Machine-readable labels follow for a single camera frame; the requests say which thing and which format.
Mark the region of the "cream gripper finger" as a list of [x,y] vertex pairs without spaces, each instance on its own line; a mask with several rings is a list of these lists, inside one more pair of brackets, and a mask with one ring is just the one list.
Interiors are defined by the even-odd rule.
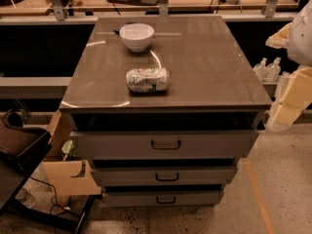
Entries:
[[280,132],[288,129],[312,103],[312,67],[301,65],[279,78],[266,127]]

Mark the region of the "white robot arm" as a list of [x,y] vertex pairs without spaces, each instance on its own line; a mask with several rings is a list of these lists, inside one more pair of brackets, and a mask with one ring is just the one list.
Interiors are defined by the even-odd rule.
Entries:
[[306,5],[292,22],[271,35],[265,45],[287,50],[288,59],[299,64],[281,78],[276,89],[267,127],[280,132],[289,128],[312,103],[312,7]]

